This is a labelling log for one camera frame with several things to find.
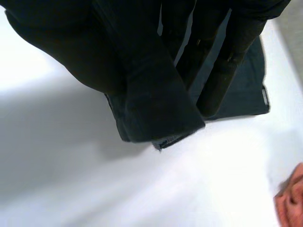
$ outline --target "finger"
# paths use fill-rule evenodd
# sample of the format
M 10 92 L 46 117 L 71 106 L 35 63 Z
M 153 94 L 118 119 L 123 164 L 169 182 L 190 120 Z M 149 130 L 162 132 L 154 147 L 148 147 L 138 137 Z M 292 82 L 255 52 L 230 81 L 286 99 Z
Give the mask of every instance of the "finger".
M 208 56 L 220 24 L 229 8 L 222 0 L 198 0 L 193 14 L 191 35 L 177 64 L 177 70 L 187 89 L 194 82 Z
M 241 17 L 232 12 L 226 28 L 226 38 L 197 102 L 203 116 L 211 117 L 218 112 L 237 68 L 265 24 L 266 21 Z
M 183 43 L 190 13 L 195 0 L 162 1 L 162 40 L 173 59 L 176 58 Z

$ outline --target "white table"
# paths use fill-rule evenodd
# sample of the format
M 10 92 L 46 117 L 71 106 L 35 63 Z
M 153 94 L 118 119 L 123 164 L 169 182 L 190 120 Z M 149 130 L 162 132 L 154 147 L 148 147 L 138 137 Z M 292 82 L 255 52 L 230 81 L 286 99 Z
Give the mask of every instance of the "white table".
M 271 112 L 207 124 L 164 150 L 120 140 L 101 93 L 0 15 L 0 226 L 272 227 L 278 185 L 303 161 L 303 94 L 273 22 Z

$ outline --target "dark fabric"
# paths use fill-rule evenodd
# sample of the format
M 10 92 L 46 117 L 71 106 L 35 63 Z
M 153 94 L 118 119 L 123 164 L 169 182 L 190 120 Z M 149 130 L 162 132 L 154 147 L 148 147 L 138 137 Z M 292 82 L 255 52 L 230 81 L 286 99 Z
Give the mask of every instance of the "dark fabric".
M 225 29 L 229 15 L 223 21 L 214 42 L 213 48 L 207 56 L 200 72 L 198 73 L 189 93 L 196 102 L 200 96 L 201 90 L 208 79 L 213 68 L 214 62 L 219 54 L 220 48 L 225 39 Z M 187 32 L 185 43 L 189 39 L 190 33 Z M 249 48 L 243 63 L 236 72 L 235 78 L 223 100 L 219 112 L 211 117 L 205 118 L 205 121 L 213 121 L 222 118 L 241 117 L 247 115 L 266 114 L 269 112 L 269 100 L 266 89 L 263 86 L 265 76 L 265 61 L 260 39 L 256 39 Z M 161 150 L 172 146 L 190 134 L 183 134 L 175 137 L 169 137 L 163 140 L 154 141 L 156 149 Z
M 60 11 L 56 2 L 66 6 L 47 1 L 44 7 L 50 4 L 51 11 Z M 126 140 L 146 142 L 194 132 L 204 127 L 202 117 L 138 3 L 95 0 L 84 19 L 65 20 L 63 27 L 52 26 L 48 18 L 42 19 L 45 26 L 33 25 L 31 8 L 22 14 L 17 4 L 9 6 L 7 17 L 22 38 L 57 59 L 83 84 L 109 95 L 113 106 L 118 105 L 114 115 L 121 117 L 117 121 L 123 122 Z
M 62 1 L 52 1 L 55 2 L 72 9 Z M 261 1 L 231 2 L 238 3 L 230 5 L 233 10 L 262 20 L 279 16 L 289 1 L 267 0 L 265 11 L 256 11 L 250 5 Z M 62 12 L 66 9 L 62 11 L 60 7 L 52 5 L 50 10 L 46 9 L 45 14 L 39 11 L 38 15 L 42 17 L 39 21 L 24 17 L 29 15 L 26 10 L 22 10 L 25 1 L 19 5 L 23 5 L 21 8 L 16 3 L 18 0 L 0 0 L 0 4 L 9 10 L 8 18 L 16 32 L 61 62 L 83 84 L 109 93 L 108 102 L 124 141 L 155 141 L 154 145 L 161 149 L 204 126 L 186 95 L 185 87 L 180 85 L 180 78 L 172 66 L 168 52 L 153 33 L 159 15 L 159 1 L 144 2 L 144 7 L 152 6 L 148 8 L 149 11 L 144 10 L 149 12 L 145 14 L 136 5 L 136 0 L 95 1 L 94 14 L 86 6 L 80 11 L 78 8 L 64 14 Z M 14 11 L 12 6 L 17 6 L 17 10 Z M 224 26 L 221 26 L 214 47 L 189 92 L 194 102 L 217 58 L 224 39 Z M 113 83 L 113 87 L 107 91 L 106 81 L 110 84 L 113 81 L 111 76 L 116 77 L 121 84 L 116 88 L 114 86 L 119 83 Z M 263 77 L 264 59 L 260 40 L 257 39 L 240 66 L 220 111 L 213 118 L 205 120 L 267 113 L 269 105 L 264 99 Z

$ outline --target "white surface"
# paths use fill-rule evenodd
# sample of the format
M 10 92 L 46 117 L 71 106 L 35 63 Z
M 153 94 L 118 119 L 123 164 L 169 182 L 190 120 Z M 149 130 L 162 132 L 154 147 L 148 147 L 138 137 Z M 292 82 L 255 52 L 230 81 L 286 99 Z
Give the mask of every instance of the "white surface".
M 1 227 L 278 225 L 272 198 L 303 161 L 303 95 L 272 22 L 270 114 L 209 123 L 161 154 L 121 142 L 103 95 L 3 13 L 0 33 Z

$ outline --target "garment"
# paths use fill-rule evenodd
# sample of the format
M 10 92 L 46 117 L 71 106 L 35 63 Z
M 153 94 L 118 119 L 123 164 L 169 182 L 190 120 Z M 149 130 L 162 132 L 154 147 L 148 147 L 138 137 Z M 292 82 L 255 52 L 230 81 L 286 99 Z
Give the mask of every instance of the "garment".
M 276 210 L 282 227 L 303 226 L 303 163 L 298 164 L 276 197 Z
M 158 143 L 160 139 L 170 141 L 173 138 L 174 142 L 205 124 L 190 101 L 167 50 L 154 33 L 157 20 L 151 10 L 157 9 L 159 3 L 150 0 L 143 4 L 147 7 L 149 3 L 154 4 L 149 9 L 150 13 L 145 13 L 144 9 L 142 13 L 136 3 L 135 0 L 127 3 L 97 0 L 93 2 L 93 8 L 89 8 L 85 20 L 80 13 L 80 20 L 66 22 L 64 27 L 47 24 L 46 29 L 39 24 L 22 24 L 14 13 L 10 13 L 13 11 L 10 7 L 7 15 L 21 37 L 57 59 L 83 84 L 106 93 L 124 141 Z M 0 0 L 0 4 L 6 6 L 7 1 Z M 153 15 L 152 19 L 148 21 L 145 14 Z M 248 73 L 258 75 L 258 80 L 249 83 L 249 88 L 244 90 L 236 89 L 237 83 L 233 83 L 235 86 L 232 84 L 225 98 L 229 101 L 223 103 L 211 120 L 268 112 L 269 106 L 262 94 L 265 90 L 262 86 L 264 65 L 260 43 L 251 49 L 255 50 L 256 56 L 253 51 L 248 54 L 249 63 L 244 62 L 243 72 L 239 70 L 238 74 L 241 75 L 239 78 L 247 80 L 251 79 L 246 76 Z M 212 64 L 209 61 L 203 67 L 207 69 Z M 200 93 L 208 74 L 206 71 L 203 73 L 202 83 L 196 79 L 192 89 L 199 87 Z

